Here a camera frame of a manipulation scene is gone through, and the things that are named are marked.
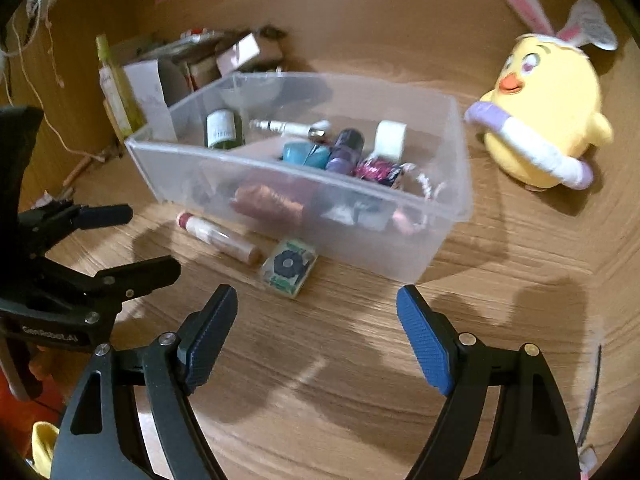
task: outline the nail polish bottle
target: nail polish bottle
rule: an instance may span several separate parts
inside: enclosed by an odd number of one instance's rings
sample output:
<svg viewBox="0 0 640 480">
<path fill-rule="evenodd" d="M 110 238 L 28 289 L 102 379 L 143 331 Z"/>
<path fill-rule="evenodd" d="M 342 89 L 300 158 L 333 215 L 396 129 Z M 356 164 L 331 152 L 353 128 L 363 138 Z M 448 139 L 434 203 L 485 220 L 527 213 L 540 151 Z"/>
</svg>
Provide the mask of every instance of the nail polish bottle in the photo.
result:
<svg viewBox="0 0 640 480">
<path fill-rule="evenodd" d="M 335 141 L 334 149 L 326 164 L 325 170 L 343 175 L 353 174 L 358 160 L 362 155 L 364 137 L 354 128 L 347 128 L 340 132 Z"/>
</svg>

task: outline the bunny ears headband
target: bunny ears headband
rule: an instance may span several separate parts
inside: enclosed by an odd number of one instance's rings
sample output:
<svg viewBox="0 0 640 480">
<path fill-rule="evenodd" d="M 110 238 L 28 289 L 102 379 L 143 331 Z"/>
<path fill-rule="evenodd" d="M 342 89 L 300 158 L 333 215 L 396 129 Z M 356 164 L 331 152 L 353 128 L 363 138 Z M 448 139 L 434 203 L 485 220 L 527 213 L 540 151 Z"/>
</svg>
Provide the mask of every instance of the bunny ears headband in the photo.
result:
<svg viewBox="0 0 640 480">
<path fill-rule="evenodd" d="M 600 6 L 593 0 L 578 0 L 569 13 L 566 25 L 557 34 L 538 0 L 507 0 L 513 10 L 535 34 L 547 36 L 549 41 L 579 50 L 594 44 L 603 50 L 616 50 L 618 39 L 604 17 Z"/>
</svg>

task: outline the bottle label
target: bottle label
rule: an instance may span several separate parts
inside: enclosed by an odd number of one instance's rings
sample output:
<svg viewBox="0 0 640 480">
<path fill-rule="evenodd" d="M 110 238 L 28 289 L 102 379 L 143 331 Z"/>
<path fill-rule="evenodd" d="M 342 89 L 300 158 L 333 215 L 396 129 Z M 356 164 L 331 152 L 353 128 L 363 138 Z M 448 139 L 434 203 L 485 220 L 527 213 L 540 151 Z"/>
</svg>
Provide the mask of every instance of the bottle label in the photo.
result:
<svg viewBox="0 0 640 480">
<path fill-rule="evenodd" d="M 234 113 L 218 110 L 207 117 L 207 146 L 213 148 L 226 140 L 236 140 Z"/>
<path fill-rule="evenodd" d="M 120 129 L 120 134 L 123 138 L 129 137 L 133 133 L 133 130 L 131 124 L 129 123 L 127 111 L 125 110 L 124 104 L 122 103 L 120 94 L 118 94 L 118 89 L 113 78 L 113 73 L 111 73 L 110 69 L 100 69 L 100 86 L 102 87 L 104 96 L 107 98 L 107 102 L 109 104 L 109 108 L 111 109 L 111 113 L 113 114 L 113 118 L 115 119 L 116 124 Z"/>
</svg>

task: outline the blue gripper pad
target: blue gripper pad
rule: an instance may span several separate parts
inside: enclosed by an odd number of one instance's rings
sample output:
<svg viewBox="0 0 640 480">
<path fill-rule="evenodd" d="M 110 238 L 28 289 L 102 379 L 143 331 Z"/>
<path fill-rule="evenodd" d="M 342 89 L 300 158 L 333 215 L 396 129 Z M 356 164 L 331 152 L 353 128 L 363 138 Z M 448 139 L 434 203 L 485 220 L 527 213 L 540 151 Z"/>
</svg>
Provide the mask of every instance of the blue gripper pad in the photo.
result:
<svg viewBox="0 0 640 480">
<path fill-rule="evenodd" d="M 458 350 L 452 334 L 413 285 L 398 290 L 396 307 L 398 319 L 424 377 L 441 394 L 448 396 L 456 383 L 454 373 L 458 361 Z"/>
</svg>

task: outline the white cord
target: white cord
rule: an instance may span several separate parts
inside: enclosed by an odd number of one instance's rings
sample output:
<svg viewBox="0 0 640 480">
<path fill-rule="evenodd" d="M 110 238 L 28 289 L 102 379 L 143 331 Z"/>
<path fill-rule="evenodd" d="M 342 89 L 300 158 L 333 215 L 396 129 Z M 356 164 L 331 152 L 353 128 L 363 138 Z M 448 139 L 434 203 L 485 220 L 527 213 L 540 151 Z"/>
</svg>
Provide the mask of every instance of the white cord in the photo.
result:
<svg viewBox="0 0 640 480">
<path fill-rule="evenodd" d="M 6 98 L 9 100 L 9 104 L 11 106 L 13 106 L 14 102 L 11 99 L 11 93 L 9 92 L 9 83 L 6 80 L 6 74 L 4 74 L 4 89 L 6 90 Z"/>
<path fill-rule="evenodd" d="M 25 50 L 27 50 L 27 48 L 33 43 L 33 40 L 35 40 L 37 33 L 38 33 L 38 27 L 40 26 L 40 17 L 42 15 L 42 0 L 38 0 L 38 13 L 36 15 L 36 24 L 33 27 L 33 31 L 31 32 L 31 37 L 29 38 L 29 41 L 27 41 L 26 44 L 24 45 L 20 45 L 20 37 L 18 36 L 18 33 L 15 33 L 15 37 L 18 40 L 18 50 L 14 50 L 13 52 L 5 52 L 4 50 L 2 50 L 2 48 L 0 48 L 0 55 L 4 56 L 4 57 L 16 57 L 16 56 L 21 56 L 22 52 L 24 52 Z"/>
<path fill-rule="evenodd" d="M 60 86 L 60 88 L 64 88 L 65 87 L 65 82 L 64 80 L 60 77 L 60 74 L 58 74 L 58 69 L 56 67 L 56 56 L 53 53 L 53 35 L 51 33 L 51 20 L 49 19 L 49 9 L 51 8 L 51 0 L 47 0 L 47 10 L 44 13 L 44 26 L 47 27 L 47 32 L 49 33 L 49 42 L 50 42 L 50 47 L 49 50 L 47 50 L 50 58 L 51 58 L 51 66 L 53 68 L 53 73 L 54 76 L 56 77 L 56 82 L 58 83 L 58 85 Z"/>
<path fill-rule="evenodd" d="M 18 30 L 15 28 L 15 13 L 11 18 L 11 27 L 14 30 L 15 37 L 18 40 L 18 55 L 20 56 L 20 66 L 22 68 L 22 74 L 24 75 L 25 81 L 29 84 L 29 86 L 31 87 L 31 90 L 33 90 L 33 93 L 36 95 L 36 98 L 38 99 L 38 102 L 40 103 L 40 108 L 42 108 L 42 110 L 44 111 L 44 103 L 42 102 L 42 98 L 40 97 L 40 94 L 38 94 L 38 91 L 36 90 L 36 87 L 33 85 L 31 80 L 29 79 L 29 76 L 27 76 L 27 71 L 26 71 L 26 69 L 24 67 L 24 56 L 22 55 L 22 46 L 20 45 L 20 36 L 18 35 Z M 49 128 L 51 128 L 51 131 L 54 132 L 58 136 L 58 140 L 60 140 L 60 143 L 62 144 L 62 147 L 65 150 L 67 150 L 69 153 L 73 153 L 74 155 L 90 156 L 91 158 L 93 158 L 95 160 L 98 160 L 99 162 L 104 162 L 104 158 L 101 157 L 101 156 L 92 155 L 91 153 L 83 152 L 82 150 L 72 150 L 72 149 L 70 149 L 65 144 L 65 141 L 63 140 L 63 138 L 60 135 L 59 131 L 57 131 L 53 127 L 51 122 L 49 122 L 49 118 L 47 117 L 46 113 L 44 114 L 44 120 L 47 123 L 47 126 Z"/>
</svg>

